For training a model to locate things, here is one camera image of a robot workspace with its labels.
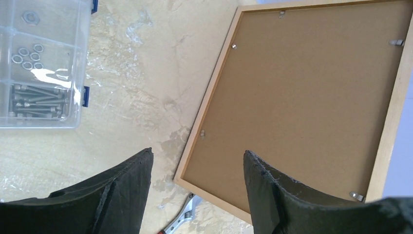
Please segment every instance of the concrete floor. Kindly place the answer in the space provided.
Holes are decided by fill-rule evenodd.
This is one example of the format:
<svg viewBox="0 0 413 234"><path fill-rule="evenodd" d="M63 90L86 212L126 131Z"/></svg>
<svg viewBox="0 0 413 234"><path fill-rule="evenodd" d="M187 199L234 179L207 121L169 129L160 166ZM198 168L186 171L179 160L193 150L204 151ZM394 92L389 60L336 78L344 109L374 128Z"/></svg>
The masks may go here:
<svg viewBox="0 0 413 234"><path fill-rule="evenodd" d="M155 162L141 233L161 230L188 191L172 182L236 7L255 0L105 0L93 15L76 130L2 130L0 201L46 197L146 147ZM201 203L176 234L253 233Z"/></svg>

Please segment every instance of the adjustable wrench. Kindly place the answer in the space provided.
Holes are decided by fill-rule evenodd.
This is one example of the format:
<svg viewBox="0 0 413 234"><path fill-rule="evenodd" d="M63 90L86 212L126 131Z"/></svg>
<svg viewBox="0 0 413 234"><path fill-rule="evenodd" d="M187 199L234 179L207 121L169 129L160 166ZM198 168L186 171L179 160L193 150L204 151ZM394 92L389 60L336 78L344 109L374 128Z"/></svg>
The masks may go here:
<svg viewBox="0 0 413 234"><path fill-rule="evenodd" d="M172 234L183 223L195 219L195 208L202 201L199 196L190 193L177 217L158 234Z"/></svg>

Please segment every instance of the wooden picture frame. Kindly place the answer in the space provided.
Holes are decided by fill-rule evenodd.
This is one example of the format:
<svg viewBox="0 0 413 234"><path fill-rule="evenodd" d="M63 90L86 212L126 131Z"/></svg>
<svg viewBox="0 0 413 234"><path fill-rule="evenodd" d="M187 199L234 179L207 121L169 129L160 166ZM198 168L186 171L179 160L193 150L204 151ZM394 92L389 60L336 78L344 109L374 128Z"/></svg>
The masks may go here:
<svg viewBox="0 0 413 234"><path fill-rule="evenodd" d="M260 11L275 11L275 10L291 10L300 8L318 8L318 7L328 7L337 5L348 5L348 4L361 4L376 1L353 1L353 0L309 0L309 1L292 1L292 2L280 2L274 4L263 4L263 5L251 5L251 6L240 6L238 7L232 24L229 28L228 35L223 44L223 48L218 57L215 69L212 73L211 80L206 89L205 96L202 100L199 112L196 116L194 125L190 132L187 144L184 148L181 160L179 162L174 182L178 185L190 190L191 192L199 195L203 199L212 204L224 209L227 212L235 215L236 217L251 224L250 214L229 204L226 201L219 199L218 197L210 194L209 192L185 181L182 178L184 174L188 161L191 156L191 152L194 148L195 142L200 135L200 126L202 126L206 112L208 110L210 101L214 94L214 91L218 84L218 79L220 77L222 68L225 64L229 50L234 39L234 35L238 29L238 23L242 15L246 12L260 12ZM387 170L389 168L390 159L392 156L392 150L394 146L394 141L396 138L397 128L399 125L404 100L406 97L409 80L413 68L413 23L411 21L407 37L405 40L405 45L403 48L401 61L395 78L393 92L390 98L389 108L386 114L384 128L381 134L380 143L378 145L378 151L374 162L373 172L371 175L370 183L368 186L368 191L366 195L366 202L374 201L382 198L384 184L386 181Z"/></svg>

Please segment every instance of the plastic storage box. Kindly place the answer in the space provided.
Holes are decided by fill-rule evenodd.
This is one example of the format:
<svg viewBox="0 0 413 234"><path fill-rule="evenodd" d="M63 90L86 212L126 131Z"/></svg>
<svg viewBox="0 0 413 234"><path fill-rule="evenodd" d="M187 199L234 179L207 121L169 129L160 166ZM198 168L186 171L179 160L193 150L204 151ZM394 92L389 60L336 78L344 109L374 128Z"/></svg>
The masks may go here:
<svg viewBox="0 0 413 234"><path fill-rule="evenodd" d="M92 0L0 0L0 128L80 123Z"/></svg>

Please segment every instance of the washer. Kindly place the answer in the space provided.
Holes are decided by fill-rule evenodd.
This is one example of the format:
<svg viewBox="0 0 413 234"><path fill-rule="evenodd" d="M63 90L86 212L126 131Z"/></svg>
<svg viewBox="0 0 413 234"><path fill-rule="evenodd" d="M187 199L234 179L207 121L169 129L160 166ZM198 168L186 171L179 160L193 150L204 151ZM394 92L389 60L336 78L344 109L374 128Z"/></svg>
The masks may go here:
<svg viewBox="0 0 413 234"><path fill-rule="evenodd" d="M26 23L29 23L29 24L36 25L40 22L40 19L39 19L37 13L34 12L34 11L24 12L22 18Z"/></svg>
<svg viewBox="0 0 413 234"><path fill-rule="evenodd" d="M21 64L21 66L26 70L32 70L33 69L33 64L31 62L25 61Z"/></svg>
<svg viewBox="0 0 413 234"><path fill-rule="evenodd" d="M35 45L33 46L33 50L36 51L36 52L38 52L38 53L41 53L41 52L44 51L44 47L43 47L42 45L40 45L40 44L35 44Z"/></svg>
<svg viewBox="0 0 413 234"><path fill-rule="evenodd" d="M31 54L30 54L30 58L31 58L33 61L39 61L39 60L40 60L40 55L39 55L38 53L34 52L34 53L31 53Z"/></svg>
<svg viewBox="0 0 413 234"><path fill-rule="evenodd" d="M43 69L44 68L43 63L41 63L41 62L35 62L35 64L33 64L33 67L35 69Z"/></svg>
<svg viewBox="0 0 413 234"><path fill-rule="evenodd" d="M19 55L26 57L26 56L29 56L29 54L30 54L30 51L27 48L21 47L19 49Z"/></svg>
<svg viewBox="0 0 413 234"><path fill-rule="evenodd" d="M12 61L13 63L21 64L23 62L23 57L20 55L13 55Z"/></svg>

